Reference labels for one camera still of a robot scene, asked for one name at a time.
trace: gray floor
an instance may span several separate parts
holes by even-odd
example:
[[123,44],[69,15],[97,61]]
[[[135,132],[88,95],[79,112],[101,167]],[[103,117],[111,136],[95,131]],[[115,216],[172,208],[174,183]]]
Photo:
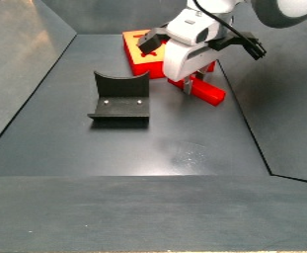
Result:
[[151,82],[148,128],[97,129],[93,70],[131,76],[121,36],[77,36],[0,139],[0,176],[267,176],[218,67],[207,81],[227,91],[215,108],[166,79]]
[[0,177],[0,252],[307,250],[307,184]]
[[93,70],[131,75],[120,36],[76,37],[0,138],[0,251],[307,250],[307,183],[267,175],[222,69],[218,108],[151,82],[146,129],[91,127]]

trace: black curved bracket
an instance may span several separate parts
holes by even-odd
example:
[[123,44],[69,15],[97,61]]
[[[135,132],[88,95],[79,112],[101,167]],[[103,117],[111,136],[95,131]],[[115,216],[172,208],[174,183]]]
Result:
[[93,114],[99,123],[121,127],[127,122],[144,126],[150,121],[150,73],[135,77],[109,77],[95,72],[99,100]]

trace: red block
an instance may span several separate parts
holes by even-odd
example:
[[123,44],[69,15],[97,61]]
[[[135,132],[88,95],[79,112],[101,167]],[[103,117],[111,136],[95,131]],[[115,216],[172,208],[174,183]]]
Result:
[[[183,89],[183,80],[178,82],[174,82],[170,79],[167,80],[168,83],[174,84],[179,89]],[[191,94],[216,107],[224,100],[226,91],[219,89],[214,85],[203,82],[194,76],[191,76],[191,81],[192,81]]]
[[150,54],[143,54],[137,48],[137,41],[150,30],[123,32],[124,50],[128,57],[133,75],[150,72],[151,79],[164,77],[162,72],[162,62],[164,56],[164,43]]

